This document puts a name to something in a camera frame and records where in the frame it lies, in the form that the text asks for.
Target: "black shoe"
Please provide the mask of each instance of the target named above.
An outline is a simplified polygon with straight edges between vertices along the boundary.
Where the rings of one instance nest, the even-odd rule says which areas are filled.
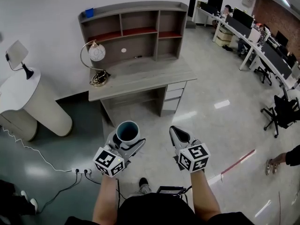
[[[225,50],[226,50],[226,51],[229,51],[229,52],[232,52],[232,51],[233,51],[233,49],[232,49],[231,47],[228,47],[228,46],[226,46]]]
[[[144,184],[149,184],[149,183],[148,183],[148,181],[147,181],[146,178],[141,178],[141,179],[140,179],[140,182],[139,182],[140,187],[141,187],[142,185],[144,185]]]

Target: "black shirt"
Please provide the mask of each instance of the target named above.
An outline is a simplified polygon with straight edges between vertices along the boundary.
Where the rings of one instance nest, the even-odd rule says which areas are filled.
[[[117,224],[252,225],[253,223],[241,212],[219,214],[205,223],[196,217],[193,210],[182,199],[167,194],[150,193],[128,198],[119,208]],[[69,217],[65,225],[96,225],[96,223]]]

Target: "table lamp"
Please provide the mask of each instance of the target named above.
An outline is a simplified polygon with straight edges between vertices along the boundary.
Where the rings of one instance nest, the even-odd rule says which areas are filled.
[[[98,72],[96,72],[92,81],[90,81],[90,85],[94,85],[95,87],[100,87],[100,86],[103,86],[104,84],[106,84],[107,79],[110,75],[103,69],[90,67],[83,62],[82,52],[83,52],[83,49],[88,45],[91,45],[89,48],[89,57],[92,61],[101,61],[105,57],[105,48],[101,44],[98,45],[96,43],[96,40],[92,40],[92,41],[86,43],[80,51],[80,60],[81,60],[82,64],[89,69],[94,69],[94,70],[98,71]]]
[[[28,80],[32,77],[34,72],[31,69],[28,69],[22,62],[27,55],[28,50],[26,49],[26,47],[23,46],[23,44],[19,40],[17,40],[8,48],[5,54],[5,58],[6,61],[8,61],[11,70],[18,71],[23,68],[26,73],[26,79]],[[22,68],[14,70],[14,68],[16,68],[19,64],[22,64]]]

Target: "glossy floor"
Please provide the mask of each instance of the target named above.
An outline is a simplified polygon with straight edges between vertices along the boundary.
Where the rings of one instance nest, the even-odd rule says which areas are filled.
[[[159,186],[190,186],[188,172],[179,171],[176,166],[169,137],[169,127],[179,125],[192,131],[211,152],[205,172],[222,212],[242,211],[257,225],[277,225],[280,192],[281,224],[293,224],[300,214],[300,199],[295,200],[300,168],[281,165],[276,175],[269,176],[264,170],[268,158],[300,143],[299,125],[280,129],[277,139],[274,127],[263,130],[269,119],[260,109],[272,103],[280,88],[276,81],[272,86],[262,84],[258,75],[247,68],[239,71],[242,60],[213,43],[211,32],[204,27],[186,30],[181,54],[198,80],[188,82],[175,115],[158,117],[151,102],[114,111],[117,123],[134,120],[146,138],[146,145],[119,174],[121,192],[128,196],[137,190],[138,180],[143,176],[149,179],[153,191]],[[59,169],[77,165],[93,168],[91,159],[104,141],[97,106],[94,103],[65,105],[75,121],[71,136],[55,138],[42,132],[33,145],[41,148]],[[89,122],[85,121],[84,114],[89,115]],[[19,147],[20,144],[16,145],[3,132],[0,143],[0,179],[26,189],[39,204],[75,179],[71,173],[53,171],[36,152]],[[222,180],[218,179],[222,171],[252,150],[255,150],[252,156],[226,172]],[[101,181],[102,176],[93,171],[91,177]],[[97,194],[98,185],[82,178],[79,185],[61,193],[41,215],[26,216],[24,220],[27,224],[53,224],[54,221],[63,224],[68,216],[91,219]],[[191,192],[188,197],[191,205]]]

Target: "lamp shade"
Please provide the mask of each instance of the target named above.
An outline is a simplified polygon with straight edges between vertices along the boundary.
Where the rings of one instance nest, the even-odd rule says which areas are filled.
[[[105,48],[101,44],[97,45],[93,42],[89,49],[89,56],[95,62],[101,61],[105,57]]]
[[[8,48],[6,54],[8,55],[11,68],[14,69],[26,58],[28,50],[19,40],[17,40]]]

